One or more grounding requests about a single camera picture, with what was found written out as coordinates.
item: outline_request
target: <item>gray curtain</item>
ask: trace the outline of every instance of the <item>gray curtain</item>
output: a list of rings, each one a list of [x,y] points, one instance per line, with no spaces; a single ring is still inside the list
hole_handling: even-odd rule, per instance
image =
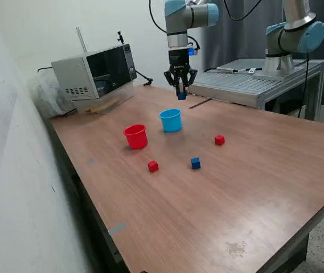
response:
[[[257,0],[227,0],[231,15],[241,18],[256,3]],[[205,68],[217,67],[236,59],[265,58],[265,29],[284,21],[282,0],[263,0],[255,11],[243,21],[234,22],[226,12],[223,0],[213,0],[219,6],[220,19],[216,26],[204,29],[206,53]],[[324,22],[324,1],[310,0],[311,10],[317,14],[317,19]],[[295,59],[305,59],[304,55],[294,55]],[[324,42],[313,53],[311,59],[324,59]],[[291,96],[300,98],[299,92]]]

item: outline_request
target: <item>red cube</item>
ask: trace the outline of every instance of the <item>red cube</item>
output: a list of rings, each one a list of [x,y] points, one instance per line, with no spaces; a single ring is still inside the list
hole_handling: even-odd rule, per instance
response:
[[[225,137],[223,135],[218,135],[215,138],[215,144],[221,146],[222,144],[225,143]]]
[[[148,168],[150,172],[156,172],[159,170],[158,163],[154,160],[148,163]]]

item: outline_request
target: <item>wooden board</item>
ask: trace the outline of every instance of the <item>wooden board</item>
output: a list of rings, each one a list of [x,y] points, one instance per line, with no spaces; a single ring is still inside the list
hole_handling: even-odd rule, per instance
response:
[[[105,116],[53,120],[107,228],[125,224],[113,239],[131,272],[256,272],[324,206],[323,123],[136,93]],[[158,113],[172,107],[183,129],[165,134]],[[147,127],[143,150],[126,148],[122,132],[134,123]]]

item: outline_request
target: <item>blue cup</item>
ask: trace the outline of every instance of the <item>blue cup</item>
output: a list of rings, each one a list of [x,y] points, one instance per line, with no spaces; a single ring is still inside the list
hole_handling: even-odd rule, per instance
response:
[[[179,109],[168,109],[159,114],[164,132],[178,132],[182,128],[181,112]]]

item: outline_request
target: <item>blue cube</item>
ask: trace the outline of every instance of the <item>blue cube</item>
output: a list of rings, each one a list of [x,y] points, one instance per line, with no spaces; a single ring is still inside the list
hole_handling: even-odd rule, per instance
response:
[[[201,162],[199,158],[192,158],[191,163],[192,169],[201,169]]]

